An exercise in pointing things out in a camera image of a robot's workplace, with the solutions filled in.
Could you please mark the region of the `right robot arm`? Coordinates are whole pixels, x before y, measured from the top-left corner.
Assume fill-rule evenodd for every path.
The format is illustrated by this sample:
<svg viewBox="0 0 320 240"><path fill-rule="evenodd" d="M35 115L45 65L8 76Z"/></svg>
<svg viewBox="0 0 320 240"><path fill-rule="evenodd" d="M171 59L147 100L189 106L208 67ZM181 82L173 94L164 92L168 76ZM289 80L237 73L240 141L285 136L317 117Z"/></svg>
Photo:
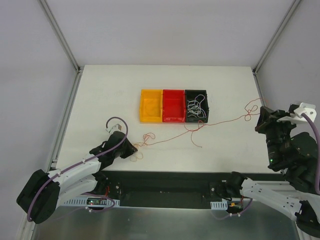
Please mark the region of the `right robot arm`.
<svg viewBox="0 0 320 240"><path fill-rule="evenodd" d="M239 173L215 188L225 200L245 197L263 203L296 223L304 233L320 236L320 133L314 124L315 106L292 104L288 111L260 108L255 131L266 137L268 168L282 172L284 180L302 200L265 188Z"/></svg>

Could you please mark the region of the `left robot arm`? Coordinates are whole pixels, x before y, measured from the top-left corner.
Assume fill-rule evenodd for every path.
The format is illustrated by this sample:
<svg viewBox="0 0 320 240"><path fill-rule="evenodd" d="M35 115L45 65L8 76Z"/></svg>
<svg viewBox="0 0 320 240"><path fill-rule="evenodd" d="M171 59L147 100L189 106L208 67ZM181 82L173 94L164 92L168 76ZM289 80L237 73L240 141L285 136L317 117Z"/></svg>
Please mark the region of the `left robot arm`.
<svg viewBox="0 0 320 240"><path fill-rule="evenodd" d="M85 193L104 194L107 188L102 170L116 158L126 159L137 152L121 131L113 132L108 140L91 149L80 162L68 167L44 172L35 171L16 202L27 214L27 221L46 221L64 202Z"/></svg>

